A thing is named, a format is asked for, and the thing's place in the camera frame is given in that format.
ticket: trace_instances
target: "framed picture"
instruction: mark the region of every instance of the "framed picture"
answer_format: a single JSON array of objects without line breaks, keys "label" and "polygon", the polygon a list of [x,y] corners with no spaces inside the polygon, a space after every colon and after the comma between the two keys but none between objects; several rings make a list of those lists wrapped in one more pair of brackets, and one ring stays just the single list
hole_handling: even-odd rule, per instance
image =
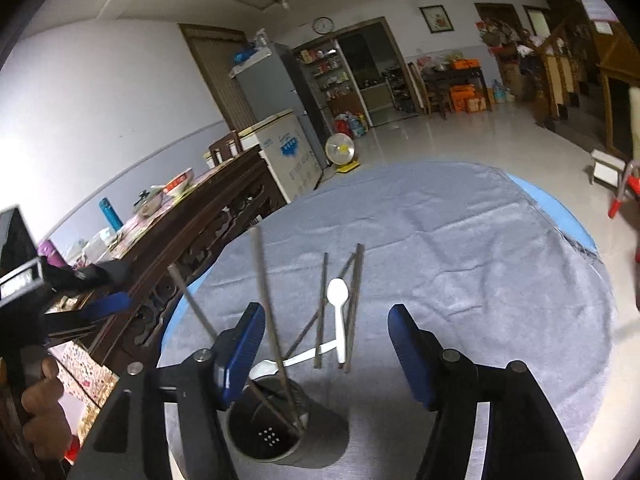
[{"label": "framed picture", "polygon": [[429,25],[431,33],[449,32],[453,30],[451,20],[447,15],[447,11],[441,5],[432,5],[428,7],[420,7],[424,21]]}]

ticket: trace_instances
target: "gray tablecloth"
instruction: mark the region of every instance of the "gray tablecloth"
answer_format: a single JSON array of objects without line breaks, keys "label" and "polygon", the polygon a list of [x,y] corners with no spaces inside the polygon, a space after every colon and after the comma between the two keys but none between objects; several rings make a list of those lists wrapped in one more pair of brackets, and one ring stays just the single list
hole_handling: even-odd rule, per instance
[{"label": "gray tablecloth", "polygon": [[[434,415],[412,399],[388,338],[386,314],[395,303],[404,303],[445,348],[475,362],[526,362],[574,449],[583,441],[609,365],[609,279],[596,254],[563,236],[503,172],[447,162],[356,170],[261,225],[285,348],[318,304],[322,254],[330,255],[332,278],[357,242],[366,252],[351,373],[337,370],[335,351],[325,355],[322,370],[312,362],[289,369],[311,397],[348,419],[346,453],[329,468],[303,470],[250,462],[232,449],[241,479],[414,478]],[[247,234],[225,248],[196,298],[218,330],[235,325],[257,301]],[[327,315],[325,340],[333,330]],[[311,331],[300,349],[311,348],[314,338]],[[188,312],[160,364],[208,345]],[[269,357],[265,338],[256,362]],[[481,474],[487,420],[481,404],[468,478]],[[171,411],[168,434],[181,464],[176,424]]]}]

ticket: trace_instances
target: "red patterned bowl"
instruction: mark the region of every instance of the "red patterned bowl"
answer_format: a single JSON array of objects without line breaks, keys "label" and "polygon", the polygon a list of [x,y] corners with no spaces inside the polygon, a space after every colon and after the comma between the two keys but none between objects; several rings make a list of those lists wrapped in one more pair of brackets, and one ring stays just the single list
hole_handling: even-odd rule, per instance
[{"label": "red patterned bowl", "polygon": [[170,196],[171,198],[176,198],[184,193],[184,190],[187,189],[187,186],[193,180],[193,170],[189,168],[186,171],[183,171],[180,175],[176,176],[172,181],[170,181],[166,186],[164,186],[163,191]]}]

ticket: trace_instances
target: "wooden table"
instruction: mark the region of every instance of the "wooden table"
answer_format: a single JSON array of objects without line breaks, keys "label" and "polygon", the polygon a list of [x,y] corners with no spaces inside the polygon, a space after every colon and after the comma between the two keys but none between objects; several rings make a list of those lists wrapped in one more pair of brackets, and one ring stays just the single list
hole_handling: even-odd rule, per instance
[{"label": "wooden table", "polygon": [[[167,273],[169,264],[175,262],[186,283],[193,282],[258,215],[264,218],[285,205],[259,152],[255,146],[211,170],[133,244],[112,251],[130,265],[129,279],[118,290],[128,292],[132,305],[81,340],[98,364],[117,375],[135,361],[155,367],[164,330],[182,297]],[[87,295],[81,305],[107,292],[114,290]]]},{"label": "wooden table", "polygon": [[422,73],[422,80],[424,81],[427,90],[435,92],[436,94],[438,108],[440,109],[440,115],[443,119],[447,118],[447,114],[444,109],[442,92],[448,92],[455,84],[468,83],[470,79],[480,80],[482,91],[484,92],[484,100],[486,101],[486,108],[491,112],[492,109],[491,102],[489,101],[489,92],[486,90],[484,74],[482,74],[482,69],[479,66],[474,68],[462,68],[460,70],[445,70],[444,72],[434,70],[431,73]]}]

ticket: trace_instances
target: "bowl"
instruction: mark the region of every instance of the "bowl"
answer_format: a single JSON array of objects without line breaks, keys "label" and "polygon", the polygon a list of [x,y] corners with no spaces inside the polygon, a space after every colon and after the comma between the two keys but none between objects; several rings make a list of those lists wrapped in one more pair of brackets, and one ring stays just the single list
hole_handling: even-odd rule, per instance
[{"label": "bowl", "polygon": [[152,189],[151,191],[145,189],[140,193],[138,201],[133,205],[133,213],[140,218],[149,218],[160,209],[163,196],[162,189]]},{"label": "bowl", "polygon": [[180,175],[177,175],[166,186],[163,191],[171,198],[179,197],[187,189],[188,185],[193,180],[193,170],[189,168],[183,171]]}]

